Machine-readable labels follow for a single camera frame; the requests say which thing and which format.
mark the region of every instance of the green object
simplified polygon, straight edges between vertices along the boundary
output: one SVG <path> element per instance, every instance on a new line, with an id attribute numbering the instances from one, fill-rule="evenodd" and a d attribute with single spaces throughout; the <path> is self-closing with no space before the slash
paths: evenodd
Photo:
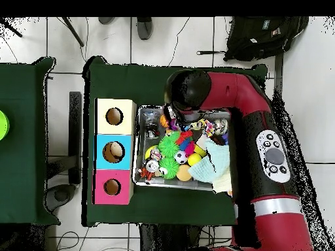
<path id="1" fill-rule="evenodd" d="M 6 114 L 0 111 L 0 141 L 7 135 L 9 131 L 9 120 Z"/>
<path id="2" fill-rule="evenodd" d="M 160 160 L 160 167 L 167 169 L 167 174 L 163 175 L 164 179 L 172 179 L 177 175 L 179 164 L 173 158 L 164 158 Z"/>
<path id="3" fill-rule="evenodd" d="M 179 151 L 179 146 L 175 144 L 173 138 L 165 136 L 158 144 L 158 149 L 163 156 L 171 158 Z"/>
<path id="4" fill-rule="evenodd" d="M 0 63 L 0 110 L 10 120 L 10 131 L 0 141 L 0 223 L 59 224 L 43 204 L 43 86 L 53 64 L 52 58 L 33 65 Z"/>
<path id="5" fill-rule="evenodd" d="M 169 137 L 173 142 L 175 142 L 177 139 L 179 139 L 180 136 L 181 136 L 180 131 L 172 131 L 170 136 L 167 136 L 167 137 Z"/>
<path id="6" fill-rule="evenodd" d="M 92 204 L 94 144 L 90 142 L 94 141 L 94 99 L 97 97 L 131 99 L 137 104 L 137 107 L 163 105 L 166 80 L 180 69 L 182 68 L 108 65 L 105 64 L 102 57 L 91 58 L 86 64 L 84 97 L 85 100 L 89 100 L 89 106 L 84 107 L 84 110 L 87 109 L 86 112 L 89 114 L 89 134 L 88 139 L 84 138 L 83 144 L 84 155 L 88 151 L 87 175 L 83 172 L 83 191 L 87 187 L 87 206 L 84 206 L 83 213 L 86 214 L 86 223 L 89 226 L 95 222 L 143 222 L 196 226 L 229 226 L 235 223 L 232 200 L 225 193 L 214 194 L 200 190 L 135 186 L 129 205 Z M 265 65 L 260 65 L 255 69 L 216 67 L 207 70 L 251 75 L 263 89 L 268 72 Z"/>

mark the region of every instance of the orange ball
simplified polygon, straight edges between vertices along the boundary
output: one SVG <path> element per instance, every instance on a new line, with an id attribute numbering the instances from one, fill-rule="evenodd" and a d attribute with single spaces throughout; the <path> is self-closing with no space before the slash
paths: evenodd
<path id="1" fill-rule="evenodd" d="M 164 128 L 168 128 L 169 127 L 169 122 L 166 120 L 166 117 L 163 114 L 160 116 L 160 124 Z"/>

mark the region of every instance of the metal tray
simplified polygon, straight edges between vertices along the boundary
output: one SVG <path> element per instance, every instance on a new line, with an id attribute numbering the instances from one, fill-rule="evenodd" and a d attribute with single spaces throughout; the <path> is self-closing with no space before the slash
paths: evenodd
<path id="1" fill-rule="evenodd" d="M 162 106 L 148 106 L 143 105 L 138 108 L 137 118 L 136 118 L 136 136 L 135 136 L 135 151 L 133 157 L 133 171 L 132 179 L 133 182 L 138 186 L 155 186 L 155 187 L 164 187 L 164 188 L 180 188 L 180 189 L 189 189 L 189 190 L 212 190 L 211 183 L 200 182 L 194 180 L 193 178 L 187 182 L 180 181 L 177 177 L 173 179 L 166 180 L 162 177 L 152 177 L 150 183 L 144 178 L 141 178 L 137 169 L 140 169 L 145 161 L 145 151 L 153 146 L 158 144 L 165 135 L 165 128 L 159 124 L 160 136 L 157 139 L 148 139 L 145 137 L 145 119 L 143 116 L 144 112 L 157 112 L 163 114 Z M 207 120 L 215 120 L 226 118 L 230 120 L 230 114 L 228 112 L 213 112 L 212 114 L 207 114 L 204 116 Z"/>

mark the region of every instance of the blue box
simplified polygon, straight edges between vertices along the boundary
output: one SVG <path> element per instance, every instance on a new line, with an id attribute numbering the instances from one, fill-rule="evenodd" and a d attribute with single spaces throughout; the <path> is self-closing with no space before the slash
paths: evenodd
<path id="1" fill-rule="evenodd" d="M 124 147 L 124 157 L 118 163 L 110 163 L 103 157 L 103 148 L 108 142 L 119 142 Z M 131 168 L 132 160 L 132 136 L 131 135 L 97 135 L 97 161 L 96 169 L 123 169 Z"/>

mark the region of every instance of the soccer ball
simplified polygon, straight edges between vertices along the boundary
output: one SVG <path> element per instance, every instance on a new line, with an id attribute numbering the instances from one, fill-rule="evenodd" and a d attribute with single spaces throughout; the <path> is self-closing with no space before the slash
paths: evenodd
<path id="1" fill-rule="evenodd" d="M 186 153 L 184 151 L 178 151 L 175 156 L 174 156 L 175 160 L 177 161 L 178 164 L 183 165 L 184 163 L 187 162 L 187 157 L 186 157 Z"/>

